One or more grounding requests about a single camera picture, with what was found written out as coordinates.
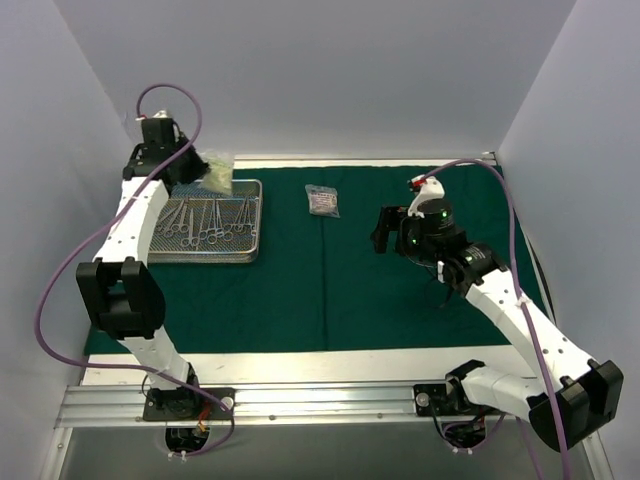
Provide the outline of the back aluminium rail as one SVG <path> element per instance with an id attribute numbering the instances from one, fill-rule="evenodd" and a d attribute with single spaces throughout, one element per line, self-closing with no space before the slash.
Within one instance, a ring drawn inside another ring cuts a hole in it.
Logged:
<path id="1" fill-rule="evenodd" d="M 237 169 L 441 166 L 454 161 L 445 157 L 365 156 L 364 154 L 237 154 Z"/>

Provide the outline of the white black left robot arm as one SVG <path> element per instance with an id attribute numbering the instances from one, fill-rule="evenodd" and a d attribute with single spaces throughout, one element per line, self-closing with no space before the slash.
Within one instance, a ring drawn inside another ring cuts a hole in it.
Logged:
<path id="1" fill-rule="evenodd" d="M 151 240 L 160 213 L 178 184 L 190 184 L 208 170 L 194 148 L 145 179 L 176 147 L 139 144 L 123 169 L 118 220 L 91 262 L 76 269 L 76 281 L 92 325 L 149 369 L 149 397 L 179 419 L 202 405 L 194 369 L 176 350 L 165 327 L 166 302 L 148 269 Z"/>

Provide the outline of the aluminium frame rail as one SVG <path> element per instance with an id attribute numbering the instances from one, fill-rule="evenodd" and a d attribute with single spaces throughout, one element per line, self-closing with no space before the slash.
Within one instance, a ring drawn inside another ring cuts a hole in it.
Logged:
<path id="1" fill-rule="evenodd" d="M 236 390 L 229 420 L 187 420 L 147 422 L 142 418 L 146 393 L 141 372 L 126 371 L 121 379 L 113 372 L 91 371 L 78 386 L 64 394 L 56 420 L 59 428 L 97 427 L 191 427 L 313 425 L 351 423 L 405 423 L 438 418 L 445 422 L 462 417 L 418 417 L 409 381 L 314 382 L 314 383 L 237 383 L 212 384 L 208 388 Z"/>

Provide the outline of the steel mesh instrument tray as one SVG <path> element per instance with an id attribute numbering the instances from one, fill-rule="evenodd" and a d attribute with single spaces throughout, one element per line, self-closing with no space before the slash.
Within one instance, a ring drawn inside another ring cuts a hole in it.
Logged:
<path id="1" fill-rule="evenodd" d="M 165 207 L 161 211 L 158 222 L 169 212 L 171 212 L 178 203 L 188 197 L 213 200 L 216 199 L 219 207 L 219 221 L 223 228 L 222 202 L 235 197 L 251 196 L 257 198 L 257 206 L 254 208 L 255 220 L 257 227 L 257 235 L 255 237 L 238 237 L 228 238 L 226 234 L 221 237 L 215 244 L 211 245 L 207 242 L 203 246 L 195 250 L 185 250 L 180 246 L 181 233 L 171 238 L 166 238 L 156 232 L 156 227 L 149 248 L 148 261 L 153 264 L 172 264 L 172 263 L 209 263 L 209 264 L 241 264 L 250 263 L 258 255 L 260 223 L 262 214 L 263 185 L 257 179 L 240 179 L 233 181 L 233 190 L 230 196 L 221 195 L 211 192 L 201 186 L 200 182 L 194 182 L 189 185 L 176 186 L 169 196 Z"/>

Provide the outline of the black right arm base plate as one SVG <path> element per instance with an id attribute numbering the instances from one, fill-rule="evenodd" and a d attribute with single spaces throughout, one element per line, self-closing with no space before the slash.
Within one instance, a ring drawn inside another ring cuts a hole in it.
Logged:
<path id="1" fill-rule="evenodd" d="M 435 413 L 437 417 L 475 417 L 477 415 L 494 415 L 498 411 L 487 406 L 459 406 L 447 395 L 446 385 L 440 383 L 422 383 L 412 386 L 415 413 L 418 417 L 429 417 Z"/>

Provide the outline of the steel forceps clamp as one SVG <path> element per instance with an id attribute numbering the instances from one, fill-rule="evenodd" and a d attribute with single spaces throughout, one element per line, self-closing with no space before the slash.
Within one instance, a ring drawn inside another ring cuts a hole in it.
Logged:
<path id="1" fill-rule="evenodd" d="M 180 246 L 188 251 L 205 243 L 208 234 L 208 218 L 211 202 L 206 199 L 190 198 L 185 202 L 185 215 L 180 227 Z"/>

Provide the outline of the purple packet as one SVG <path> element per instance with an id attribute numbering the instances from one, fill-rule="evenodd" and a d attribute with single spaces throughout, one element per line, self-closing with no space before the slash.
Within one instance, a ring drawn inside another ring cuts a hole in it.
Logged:
<path id="1" fill-rule="evenodd" d="M 339 218 L 338 192 L 327 186 L 307 184 L 305 192 L 308 199 L 308 210 L 311 215 Z"/>

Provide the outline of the steel haemostat clamp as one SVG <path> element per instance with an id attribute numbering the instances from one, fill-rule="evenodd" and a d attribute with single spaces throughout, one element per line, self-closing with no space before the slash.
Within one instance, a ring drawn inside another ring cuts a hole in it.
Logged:
<path id="1" fill-rule="evenodd" d="M 223 231 L 228 238 L 257 235 L 254 212 L 256 206 L 257 198 L 251 196 L 235 197 L 222 202 Z"/>

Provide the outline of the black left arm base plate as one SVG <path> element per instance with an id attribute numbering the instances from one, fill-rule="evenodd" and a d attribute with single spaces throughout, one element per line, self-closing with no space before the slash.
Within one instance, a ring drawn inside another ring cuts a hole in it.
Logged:
<path id="1" fill-rule="evenodd" d="M 152 388 L 146 393 L 142 418 L 147 422 L 229 420 L 236 390 L 220 387 L 205 388 L 204 391 L 222 401 L 228 411 L 223 411 L 215 402 L 184 387 L 173 390 Z"/>

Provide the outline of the green packet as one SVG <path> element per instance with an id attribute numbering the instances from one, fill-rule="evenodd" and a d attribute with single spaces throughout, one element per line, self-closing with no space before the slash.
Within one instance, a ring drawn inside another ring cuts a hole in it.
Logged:
<path id="1" fill-rule="evenodd" d="M 228 152 L 208 150 L 201 157 L 208 165 L 201 186 L 211 192 L 230 196 L 233 190 L 235 156 Z"/>

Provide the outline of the steel needle holder clamp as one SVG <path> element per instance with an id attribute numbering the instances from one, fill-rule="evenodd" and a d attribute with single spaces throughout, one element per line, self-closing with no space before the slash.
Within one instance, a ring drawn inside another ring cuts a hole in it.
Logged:
<path id="1" fill-rule="evenodd" d="M 203 213 L 202 220 L 199 232 L 199 238 L 202 242 L 213 245 L 225 235 L 224 229 L 220 226 L 219 207 L 216 199 L 210 201 L 209 206 Z"/>

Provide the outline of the green surgical drape cloth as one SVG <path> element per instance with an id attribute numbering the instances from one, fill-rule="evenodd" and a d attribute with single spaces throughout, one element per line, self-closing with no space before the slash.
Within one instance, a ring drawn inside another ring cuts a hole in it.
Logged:
<path id="1" fill-rule="evenodd" d="M 248 264 L 155 264 L 165 327 L 182 353 L 291 353 L 493 346 L 500 331 L 393 250 L 374 252 L 380 208 L 406 205 L 416 167 L 253 169 L 264 205 Z M 338 192 L 311 215 L 307 184 Z"/>

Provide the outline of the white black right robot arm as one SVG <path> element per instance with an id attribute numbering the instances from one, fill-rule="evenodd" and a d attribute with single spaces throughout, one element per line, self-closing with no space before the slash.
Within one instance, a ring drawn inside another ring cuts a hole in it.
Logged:
<path id="1" fill-rule="evenodd" d="M 425 201 L 417 215 L 402 206 L 382 208 L 371 234 L 376 253 L 386 252 L 391 233 L 399 255 L 435 268 L 437 280 L 483 313 L 534 373 L 521 378 L 469 360 L 445 376 L 448 409 L 465 414 L 487 407 L 513 415 L 553 450 L 561 440 L 573 447 L 615 418 L 624 380 L 619 367 L 596 361 L 517 294 L 506 263 L 488 245 L 468 240 L 448 200 Z"/>

